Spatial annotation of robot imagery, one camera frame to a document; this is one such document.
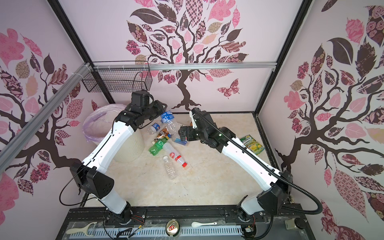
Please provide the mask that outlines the Pocari Sweat bottle blue label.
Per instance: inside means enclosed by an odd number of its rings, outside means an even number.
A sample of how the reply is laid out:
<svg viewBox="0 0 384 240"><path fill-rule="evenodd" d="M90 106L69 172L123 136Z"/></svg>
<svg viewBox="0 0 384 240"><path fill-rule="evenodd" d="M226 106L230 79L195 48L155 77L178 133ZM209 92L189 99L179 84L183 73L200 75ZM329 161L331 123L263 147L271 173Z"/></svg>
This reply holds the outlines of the Pocari Sweat bottle blue label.
<svg viewBox="0 0 384 240"><path fill-rule="evenodd" d="M177 134L180 129L179 123L175 120L175 117L171 111L166 111L161 114L162 122L168 129L171 135Z"/></svg>

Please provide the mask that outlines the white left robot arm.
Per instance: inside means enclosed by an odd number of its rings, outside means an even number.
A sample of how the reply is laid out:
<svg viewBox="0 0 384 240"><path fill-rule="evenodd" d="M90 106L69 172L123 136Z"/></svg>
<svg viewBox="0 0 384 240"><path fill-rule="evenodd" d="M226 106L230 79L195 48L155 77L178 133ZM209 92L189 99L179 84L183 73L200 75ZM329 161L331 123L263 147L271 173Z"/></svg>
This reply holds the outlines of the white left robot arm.
<svg viewBox="0 0 384 240"><path fill-rule="evenodd" d="M121 111L112 128L101 143L79 164L70 167L77 186L95 196L108 210L124 215L130 210L129 203L115 190L115 181L106 176L109 165L123 143L128 140L146 120L154 120L164 113L167 105L156 100L150 104L130 104Z"/></svg>

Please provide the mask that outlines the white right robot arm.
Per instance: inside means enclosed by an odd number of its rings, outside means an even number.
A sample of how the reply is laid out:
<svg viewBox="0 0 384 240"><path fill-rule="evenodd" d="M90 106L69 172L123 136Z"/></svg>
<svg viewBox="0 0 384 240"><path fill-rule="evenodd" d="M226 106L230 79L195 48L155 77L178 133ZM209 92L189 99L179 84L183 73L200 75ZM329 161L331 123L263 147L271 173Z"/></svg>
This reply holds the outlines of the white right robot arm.
<svg viewBox="0 0 384 240"><path fill-rule="evenodd" d="M293 176L270 166L249 150L236 135L226 127L218 128L211 115L199 108L190 111L192 125L181 127L183 141L200 141L210 148L235 161L261 187L262 192L246 196L240 202L241 212L246 215L264 211L276 216L289 198Z"/></svg>

